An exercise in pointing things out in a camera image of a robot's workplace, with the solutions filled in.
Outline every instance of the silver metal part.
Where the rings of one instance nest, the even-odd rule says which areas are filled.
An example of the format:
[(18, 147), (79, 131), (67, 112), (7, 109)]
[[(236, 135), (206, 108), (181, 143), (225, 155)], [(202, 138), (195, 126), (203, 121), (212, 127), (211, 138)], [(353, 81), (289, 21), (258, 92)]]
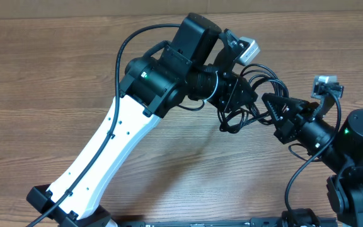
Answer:
[(247, 66), (260, 53), (260, 48), (256, 40), (251, 38), (241, 37), (239, 40), (248, 43), (248, 46), (238, 57), (237, 63), (241, 66)]
[(312, 98), (321, 99), (321, 95), (317, 95), (316, 93), (313, 93), (315, 86), (319, 85), (320, 83), (336, 83), (337, 82), (337, 76), (331, 75), (331, 76), (315, 76), (313, 80), (313, 89), (312, 89)]

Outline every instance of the wooden floor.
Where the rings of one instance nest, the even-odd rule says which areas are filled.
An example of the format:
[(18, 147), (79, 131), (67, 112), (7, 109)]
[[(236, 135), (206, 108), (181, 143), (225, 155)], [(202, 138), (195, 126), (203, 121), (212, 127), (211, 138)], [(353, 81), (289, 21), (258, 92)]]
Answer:
[[(208, 18), (255, 38), (262, 49), (255, 62), (271, 67), (291, 96), (310, 100), (314, 75), (337, 74), (345, 86), (343, 120), (363, 108), (363, 11)], [(121, 42), (143, 26), (182, 19), (0, 20), (0, 226), (24, 226), (38, 216), (25, 200), (28, 191), (60, 176), (100, 125), (114, 96)], [(124, 52), (122, 72), (132, 58), (175, 32), (167, 28), (136, 37)], [(333, 124), (335, 110), (327, 117)], [(218, 127), (210, 105), (199, 112), (174, 108), (133, 150), (101, 204), (113, 215), (147, 221), (280, 216), (285, 186), (302, 161), (274, 138), (273, 126), (256, 123), (238, 134)], [(334, 216), (325, 187), (331, 174), (323, 164), (311, 164), (292, 188), (292, 206)], [(56, 224), (46, 220), (40, 226)]]

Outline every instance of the tangled cable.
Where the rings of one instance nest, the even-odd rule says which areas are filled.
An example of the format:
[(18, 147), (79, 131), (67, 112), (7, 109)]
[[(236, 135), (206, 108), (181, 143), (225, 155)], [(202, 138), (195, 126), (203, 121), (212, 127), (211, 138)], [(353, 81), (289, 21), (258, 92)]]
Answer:
[[(247, 69), (251, 67), (259, 67), (261, 69), (252, 69), (246, 72)], [(278, 78), (278, 76), (267, 66), (261, 64), (250, 64), (243, 68), (240, 72), (240, 76), (246, 76), (251, 73), (257, 73), (256, 75), (252, 76), (248, 80), (248, 84), (253, 88), (253, 91), (256, 90), (261, 84), (265, 82), (270, 82), (273, 86), (274, 93), (277, 96), (289, 97), (289, 91), (287, 86)], [(218, 119), (221, 123), (219, 126), (219, 130), (221, 132), (229, 132), (232, 134), (238, 133), (240, 129), (246, 125), (259, 121), (263, 125), (271, 125), (271, 119), (265, 119), (266, 117), (270, 116), (269, 112), (260, 113), (259, 109), (257, 108), (255, 103), (251, 105), (246, 105), (246, 108), (240, 108), (235, 110), (228, 115), (224, 112), (218, 110)], [(229, 121), (232, 120), (235, 116), (241, 115), (240, 122), (238, 124), (229, 125)]]

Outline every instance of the robotic arm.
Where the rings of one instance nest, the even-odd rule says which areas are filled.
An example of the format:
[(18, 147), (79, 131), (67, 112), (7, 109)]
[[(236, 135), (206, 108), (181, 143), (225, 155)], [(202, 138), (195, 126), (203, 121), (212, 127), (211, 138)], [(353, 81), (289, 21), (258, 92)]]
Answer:
[[(172, 42), (162, 41), (142, 57), (131, 60), (118, 83), (120, 57), (127, 42), (140, 32), (159, 27), (179, 29)], [(213, 64), (205, 65), (218, 39), (224, 48)], [(162, 49), (159, 59), (152, 57)], [(222, 32), (213, 22), (194, 13), (180, 26), (150, 26), (132, 34), (118, 54), (116, 97), (106, 118), (61, 177), (29, 192), (27, 201), (42, 213), (29, 226), (44, 217), (56, 220), (61, 227), (117, 226), (110, 213), (99, 206), (108, 183), (136, 144), (186, 96), (215, 106), (221, 131), (237, 133), (259, 121), (273, 124), (274, 135), (283, 144), (297, 139), (312, 156), (310, 161), (319, 158), (338, 174), (330, 177), (327, 185), (338, 220), (363, 226), (363, 110), (352, 112), (338, 132), (339, 121), (335, 129), (323, 121), (324, 114), (334, 103), (339, 105), (342, 96), (343, 87), (337, 78), (316, 77), (312, 97), (319, 98), (320, 104), (289, 98), (287, 87), (274, 72), (263, 65), (250, 64), (259, 51), (253, 39), (238, 38), (228, 29)], [(240, 75), (232, 72), (236, 63), (245, 67)], [(249, 73), (258, 74), (247, 81), (243, 76)], [(275, 93), (263, 95), (268, 112), (260, 113), (254, 104), (258, 98), (255, 89), (264, 82), (271, 82)], [(241, 115), (240, 123), (229, 125), (237, 115)], [(287, 207), (288, 212), (276, 220), (278, 226), (337, 225), (335, 220), (316, 217), (310, 209), (292, 210), (289, 204)]]

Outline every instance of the white arm segment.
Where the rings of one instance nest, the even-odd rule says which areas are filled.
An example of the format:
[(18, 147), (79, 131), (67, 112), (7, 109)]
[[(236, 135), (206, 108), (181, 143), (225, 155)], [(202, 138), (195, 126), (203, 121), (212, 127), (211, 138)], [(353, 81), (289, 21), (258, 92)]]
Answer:
[[(113, 104), (105, 120), (81, 154), (79, 154), (68, 170), (48, 188), (52, 192), (51, 199), (53, 202), (59, 200), (96, 154), (112, 124), (114, 109), (115, 100), (113, 99)], [(153, 114), (150, 117), (146, 117), (142, 114), (143, 111), (144, 107), (128, 95), (120, 99), (120, 111), (118, 113), (117, 126), (114, 130), (115, 137), (109, 140), (103, 152), (95, 161), (95, 164), (93, 164), (73, 190), (72, 196), (67, 197), (61, 203), (60, 208), (64, 212), (70, 213), (74, 211), (78, 214), (77, 219), (87, 218), (94, 213), (99, 206), (100, 199), (108, 183), (121, 164), (137, 143), (151, 129), (156, 127), (161, 120), (161, 118)]]

